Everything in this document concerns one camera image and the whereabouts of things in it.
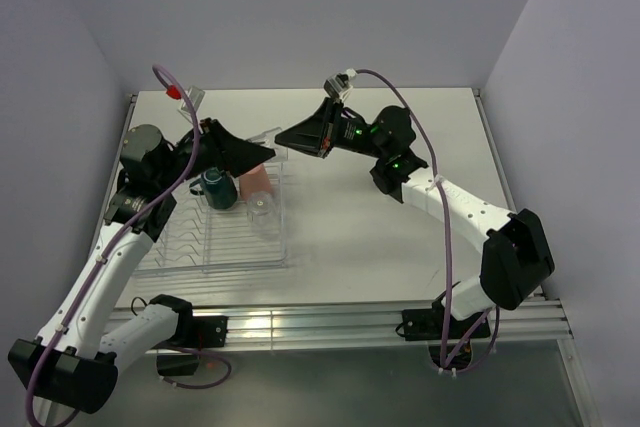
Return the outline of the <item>small clear glass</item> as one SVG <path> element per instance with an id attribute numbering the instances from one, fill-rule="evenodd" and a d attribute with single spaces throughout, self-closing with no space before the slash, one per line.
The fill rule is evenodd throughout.
<path id="1" fill-rule="evenodd" d="M 280 127 L 268 129 L 257 135 L 247 138 L 247 141 L 263 147 L 273 148 L 275 145 L 275 137 L 281 131 L 282 129 Z"/>

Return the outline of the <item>pink plastic tumbler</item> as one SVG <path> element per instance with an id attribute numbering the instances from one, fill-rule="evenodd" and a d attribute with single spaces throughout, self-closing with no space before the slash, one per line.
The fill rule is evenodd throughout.
<path id="1" fill-rule="evenodd" d="M 273 194 L 273 187 L 266 168 L 263 164 L 259 164 L 247 173 L 238 178 L 240 197 L 247 201 L 253 194 L 266 192 Z"/>

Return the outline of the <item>dark green ceramic mug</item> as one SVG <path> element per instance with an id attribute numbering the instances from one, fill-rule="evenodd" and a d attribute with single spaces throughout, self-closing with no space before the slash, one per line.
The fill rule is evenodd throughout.
<path id="1" fill-rule="evenodd" d="M 192 181 L 189 191 L 192 195 L 204 196 L 207 205 L 214 210 L 229 210 L 238 200 L 232 177 L 217 168 L 206 170 Z"/>

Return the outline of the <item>large clear glass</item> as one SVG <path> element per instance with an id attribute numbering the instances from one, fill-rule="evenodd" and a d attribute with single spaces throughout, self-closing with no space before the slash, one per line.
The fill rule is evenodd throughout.
<path id="1" fill-rule="evenodd" d="M 254 192 L 246 202 L 251 232 L 266 240 L 275 240 L 280 233 L 280 216 L 273 196 L 266 191 Z"/>

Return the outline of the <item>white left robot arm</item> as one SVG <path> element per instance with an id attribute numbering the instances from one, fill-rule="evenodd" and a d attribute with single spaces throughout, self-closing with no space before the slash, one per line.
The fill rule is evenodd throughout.
<path id="1" fill-rule="evenodd" d="M 35 338 L 16 340 L 8 353 L 26 389 L 31 423 L 37 421 L 35 398 L 95 413 L 111 396 L 119 375 L 148 350 L 158 345 L 182 348 L 193 340 L 191 303 L 170 295 L 152 298 L 142 313 L 112 332 L 105 327 L 133 271 L 172 215 L 173 189 L 211 168 L 239 177 L 275 155 L 210 118 L 176 144 L 149 124 L 125 134 L 117 191 L 93 253 Z"/>

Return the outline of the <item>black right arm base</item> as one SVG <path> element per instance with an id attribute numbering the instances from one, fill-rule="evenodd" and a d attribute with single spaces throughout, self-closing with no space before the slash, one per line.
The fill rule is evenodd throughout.
<path id="1" fill-rule="evenodd" d="M 406 342 L 434 341 L 435 344 L 429 348 L 429 355 L 432 362 L 440 368 L 443 327 L 444 308 L 435 305 L 424 309 L 403 310 L 401 312 L 401 322 L 395 327 L 395 333 Z M 448 333 L 448 339 L 451 341 L 451 344 L 446 347 L 444 359 L 447 359 L 455 350 L 456 345 L 472 327 L 475 327 L 475 329 L 465 342 L 462 343 L 460 349 L 446 367 L 446 370 L 468 369 L 472 365 L 474 357 L 472 341 L 474 339 L 494 339 L 495 337 L 489 326 L 487 315 L 476 313 L 462 321 L 451 317 Z"/>

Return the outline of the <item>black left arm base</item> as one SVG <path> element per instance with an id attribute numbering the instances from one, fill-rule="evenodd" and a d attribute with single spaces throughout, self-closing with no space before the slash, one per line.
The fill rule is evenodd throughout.
<path id="1" fill-rule="evenodd" d="M 216 385 L 226 381 L 232 372 L 231 364 L 226 359 L 203 355 L 207 349 L 222 348 L 226 343 L 228 320 L 225 315 L 195 316 L 185 334 L 159 345 L 160 349 L 179 347 L 188 350 L 173 351 L 171 354 L 158 354 L 155 359 L 156 372 L 164 381 L 180 383 L 183 379 L 193 377 L 200 367 L 212 368 L 222 373 L 215 381 Z"/>

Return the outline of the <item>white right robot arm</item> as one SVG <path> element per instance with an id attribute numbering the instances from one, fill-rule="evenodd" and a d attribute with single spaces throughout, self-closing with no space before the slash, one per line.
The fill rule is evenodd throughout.
<path id="1" fill-rule="evenodd" d="M 317 158 L 334 149 L 374 158 L 370 175 L 382 194 L 438 219 L 447 237 L 458 234 L 476 249 L 478 274 L 450 281 L 432 315 L 435 330 L 452 337 L 479 312 L 515 310 L 554 273 L 555 263 L 539 216 L 492 205 L 446 180 L 413 151 L 417 125 L 407 107 L 387 106 L 367 123 L 342 101 L 325 98 L 275 142 Z"/>

